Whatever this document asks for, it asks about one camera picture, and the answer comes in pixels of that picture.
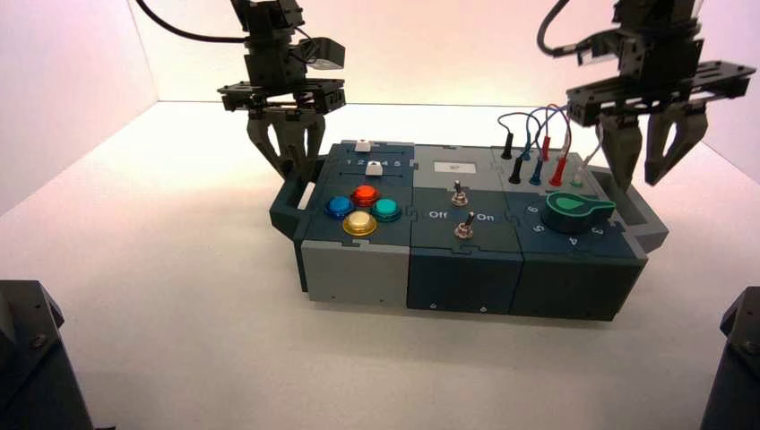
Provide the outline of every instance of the white wall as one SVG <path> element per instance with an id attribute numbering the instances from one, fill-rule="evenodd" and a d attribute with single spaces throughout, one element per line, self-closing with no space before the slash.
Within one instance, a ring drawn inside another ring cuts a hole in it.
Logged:
<path id="1" fill-rule="evenodd" d="M 540 21 L 555 0 L 299 0 L 305 29 L 348 49 L 344 71 L 311 73 L 347 80 L 353 103 L 433 103 L 535 106 L 562 102 L 567 88 L 610 77 L 616 64 L 579 68 L 574 58 L 554 60 L 536 48 Z M 614 0 L 573 0 L 548 33 L 550 45 L 577 41 L 611 27 Z M 228 2 L 149 0 L 184 30 L 240 35 Z M 236 45 L 178 38 L 149 21 L 135 4 L 135 20 L 163 100 L 219 100 L 216 89 L 246 79 Z M 755 0 L 707 0 L 701 14 L 707 38 L 703 59 L 760 65 L 753 38 L 760 22 Z M 760 103 L 749 97 L 710 107 L 706 142 L 760 181 L 757 132 L 748 121 Z"/>
<path id="2" fill-rule="evenodd" d="M 126 0 L 0 2 L 0 213 L 156 100 Z"/>

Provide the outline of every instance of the yellow button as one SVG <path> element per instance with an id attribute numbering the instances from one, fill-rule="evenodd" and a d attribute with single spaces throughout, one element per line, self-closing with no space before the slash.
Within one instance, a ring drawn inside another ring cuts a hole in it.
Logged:
<path id="1" fill-rule="evenodd" d="M 352 212 L 343 220 L 343 230 L 356 237 L 369 236 L 376 228 L 375 217 L 364 211 Z"/>

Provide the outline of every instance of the white table surface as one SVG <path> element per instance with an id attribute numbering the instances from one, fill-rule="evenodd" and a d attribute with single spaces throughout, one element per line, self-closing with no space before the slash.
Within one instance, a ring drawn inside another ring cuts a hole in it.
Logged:
<path id="1" fill-rule="evenodd" d="M 349 106 L 328 116 L 325 148 L 496 145 L 503 111 Z M 98 423 L 698 426 L 721 315 L 760 280 L 760 186 L 708 147 L 655 188 L 640 166 L 670 235 L 614 322 L 576 322 L 309 302 L 270 226 L 281 180 L 245 127 L 220 104 L 160 103 L 0 218 L 0 278 L 41 280 L 61 305 Z M 575 135 L 585 155 L 592 134 Z"/>

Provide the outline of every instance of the robotic arm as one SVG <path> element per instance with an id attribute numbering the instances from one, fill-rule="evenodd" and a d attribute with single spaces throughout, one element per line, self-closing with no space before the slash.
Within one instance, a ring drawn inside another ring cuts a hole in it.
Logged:
<path id="1" fill-rule="evenodd" d="M 596 125 L 610 170 L 627 189 L 642 148 L 638 117 L 650 114 L 645 179 L 656 185 L 707 131 L 706 104 L 747 92 L 755 69 L 722 61 L 699 63 L 703 41 L 696 15 L 702 1 L 619 0 L 619 24 L 563 47 L 547 47 L 548 26 L 569 3 L 559 0 L 540 25 L 539 48 L 554 57 L 577 55 L 579 65 L 605 56 L 618 59 L 619 76 L 567 91 L 569 116 Z M 669 130 L 674 142 L 665 151 Z"/>
<path id="2" fill-rule="evenodd" d="M 202 42 L 243 43 L 248 81 L 219 89 L 225 109 L 248 111 L 248 136 L 282 177 L 296 171 L 308 181 L 324 135 L 324 115 L 345 105 L 343 80 L 308 79 L 307 67 L 341 69 L 346 49 L 327 38 L 311 38 L 303 9 L 296 0 L 252 2 L 231 0 L 246 37 L 213 37 L 180 30 L 163 21 L 144 2 L 135 0 L 159 26 L 183 38 Z M 306 39 L 292 45 L 298 32 Z M 292 101 L 271 98 L 291 95 Z M 267 133 L 277 135 L 275 149 Z"/>

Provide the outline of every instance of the dial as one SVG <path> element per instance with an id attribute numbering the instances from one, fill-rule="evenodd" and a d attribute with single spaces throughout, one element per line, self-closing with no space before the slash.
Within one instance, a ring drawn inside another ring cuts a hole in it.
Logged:
<path id="1" fill-rule="evenodd" d="M 588 199 L 572 193 L 551 193 L 547 195 L 541 220 L 552 230 L 575 235 L 609 219 L 615 207 L 614 202 Z"/>

